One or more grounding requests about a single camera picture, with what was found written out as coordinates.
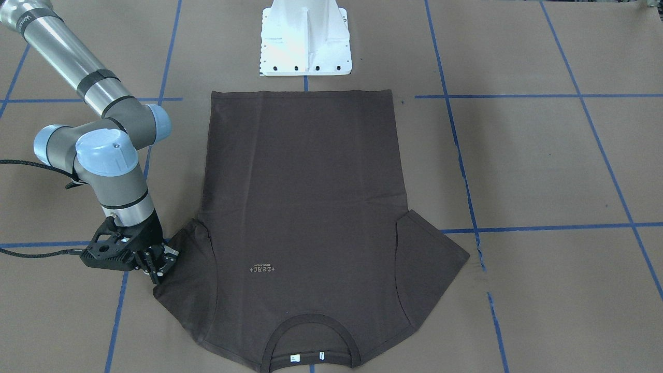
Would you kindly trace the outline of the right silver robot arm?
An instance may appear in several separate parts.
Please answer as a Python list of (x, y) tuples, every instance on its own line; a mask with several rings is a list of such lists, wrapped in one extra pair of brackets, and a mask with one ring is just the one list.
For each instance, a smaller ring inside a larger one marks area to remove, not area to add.
[(21, 35), (99, 116), (85, 125), (53, 124), (35, 137), (38, 167), (90, 185), (105, 214), (83, 249), (67, 250), (91, 268), (139, 270), (154, 285), (175, 265), (139, 164), (140, 149), (163, 141), (172, 122), (143, 105), (74, 35), (50, 1), (2, 1), (2, 25)]

